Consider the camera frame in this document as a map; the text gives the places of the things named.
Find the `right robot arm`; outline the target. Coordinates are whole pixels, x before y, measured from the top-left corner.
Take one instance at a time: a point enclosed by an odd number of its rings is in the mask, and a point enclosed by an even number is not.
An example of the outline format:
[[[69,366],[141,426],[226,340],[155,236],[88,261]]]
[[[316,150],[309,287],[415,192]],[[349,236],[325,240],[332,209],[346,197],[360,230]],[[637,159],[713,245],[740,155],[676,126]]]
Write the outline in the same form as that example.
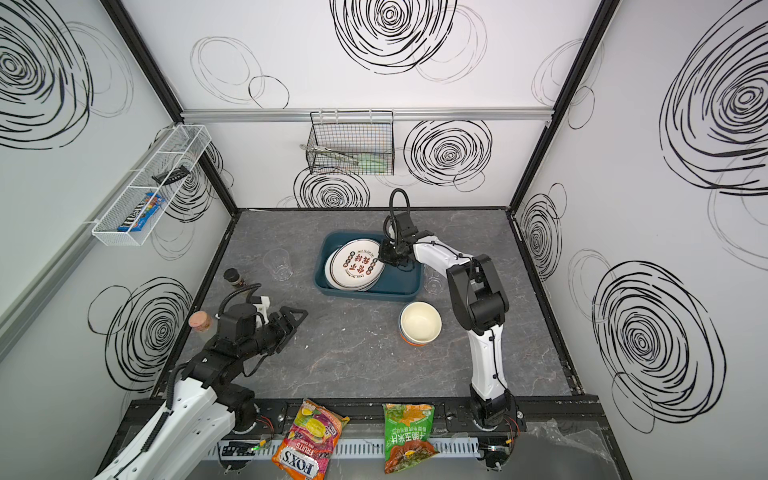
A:
[[[474,422],[491,430],[516,411],[502,358],[502,333],[509,300],[492,259],[456,250],[429,231],[420,231],[408,212],[389,214],[383,223],[379,258],[390,266],[427,265],[447,282],[451,308],[467,331],[472,375],[470,407]]]

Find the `white plate green flower motif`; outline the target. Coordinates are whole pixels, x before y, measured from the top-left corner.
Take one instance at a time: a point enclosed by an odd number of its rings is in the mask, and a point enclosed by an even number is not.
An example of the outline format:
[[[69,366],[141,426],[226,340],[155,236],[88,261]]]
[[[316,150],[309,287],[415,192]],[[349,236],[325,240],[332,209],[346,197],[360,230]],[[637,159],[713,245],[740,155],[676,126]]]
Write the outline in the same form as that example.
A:
[[[337,254],[337,253],[338,253],[338,250],[334,251],[334,252],[333,252],[333,253],[332,253],[332,254],[331,254],[329,257],[328,257],[328,259],[326,260],[326,263],[325,263],[325,265],[324,265],[324,275],[325,275],[325,278],[326,278],[326,280],[327,280],[328,284],[329,284],[331,287],[333,287],[333,288],[335,288],[335,289],[337,289],[337,290],[342,290],[342,291],[355,291],[355,292],[359,291],[359,292],[365,292],[365,291],[368,291],[368,290],[370,290],[370,289],[371,289],[371,288],[372,288],[372,287],[375,285],[375,283],[374,283],[374,282],[372,282],[372,283],[370,283],[370,284],[368,284],[368,285],[365,285],[365,286],[361,286],[361,287],[346,287],[346,286],[343,286],[343,285],[341,285],[340,283],[338,283],[338,282],[337,282],[337,281],[336,281],[336,280],[333,278],[333,275],[332,275],[332,270],[331,270],[331,267],[332,267],[332,264],[333,264],[333,259],[335,258],[335,256],[336,256],[336,254]]]

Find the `clear drinking glass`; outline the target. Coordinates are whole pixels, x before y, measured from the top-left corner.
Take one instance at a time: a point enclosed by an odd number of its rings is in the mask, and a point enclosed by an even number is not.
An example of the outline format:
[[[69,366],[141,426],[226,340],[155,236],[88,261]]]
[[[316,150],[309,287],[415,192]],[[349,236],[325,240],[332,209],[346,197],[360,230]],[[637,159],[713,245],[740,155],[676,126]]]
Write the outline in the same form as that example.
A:
[[[278,282],[287,281],[293,276],[290,254],[283,248],[269,250],[263,257],[263,263]]]

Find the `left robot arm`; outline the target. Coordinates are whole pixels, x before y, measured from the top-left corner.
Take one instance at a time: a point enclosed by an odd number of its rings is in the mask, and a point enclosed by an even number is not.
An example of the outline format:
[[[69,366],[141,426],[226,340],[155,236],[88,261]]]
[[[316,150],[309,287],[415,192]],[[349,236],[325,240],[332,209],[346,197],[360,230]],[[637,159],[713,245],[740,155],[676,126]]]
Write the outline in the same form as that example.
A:
[[[235,380],[244,363],[282,352],[308,317],[284,306],[264,315],[253,303],[217,314],[217,332],[168,384],[166,400],[98,479],[184,479],[232,432],[261,420],[255,394]]]

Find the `bowls cream inside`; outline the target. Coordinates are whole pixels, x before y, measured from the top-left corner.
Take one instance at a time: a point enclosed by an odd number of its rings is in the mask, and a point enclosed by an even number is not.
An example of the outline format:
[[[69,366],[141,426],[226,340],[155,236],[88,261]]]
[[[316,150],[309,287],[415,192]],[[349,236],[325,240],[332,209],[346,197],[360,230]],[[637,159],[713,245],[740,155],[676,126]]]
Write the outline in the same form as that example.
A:
[[[412,302],[401,311],[398,320],[401,338],[413,346],[433,342],[442,331],[442,318],[437,309],[426,302]]]

